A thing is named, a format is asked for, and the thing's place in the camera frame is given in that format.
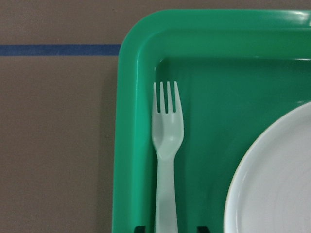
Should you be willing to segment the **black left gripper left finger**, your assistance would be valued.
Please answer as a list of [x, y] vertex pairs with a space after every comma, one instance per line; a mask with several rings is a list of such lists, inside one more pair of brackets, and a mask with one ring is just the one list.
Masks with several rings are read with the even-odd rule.
[[134, 233], [146, 233], [146, 226], [136, 226]]

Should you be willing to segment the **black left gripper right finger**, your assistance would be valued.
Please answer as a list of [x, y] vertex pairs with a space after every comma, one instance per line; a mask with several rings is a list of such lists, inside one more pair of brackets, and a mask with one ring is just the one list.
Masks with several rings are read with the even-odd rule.
[[209, 233], [207, 226], [197, 226], [197, 233]]

